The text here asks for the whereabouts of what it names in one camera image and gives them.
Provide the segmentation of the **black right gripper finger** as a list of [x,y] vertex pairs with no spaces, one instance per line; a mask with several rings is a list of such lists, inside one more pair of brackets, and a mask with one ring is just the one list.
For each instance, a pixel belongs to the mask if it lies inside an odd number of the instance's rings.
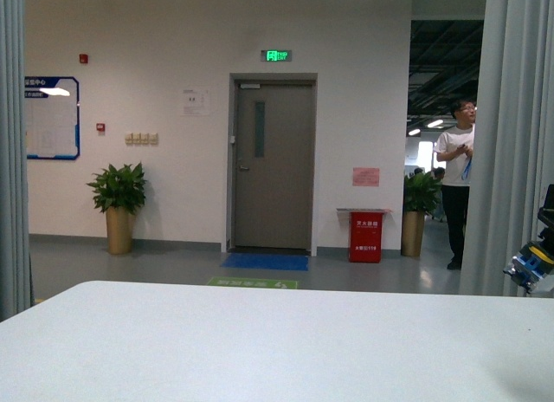
[[538,236],[546,242],[553,241],[553,214],[554,210],[552,208],[540,207],[538,211],[538,220],[544,224],[544,228],[538,234]]

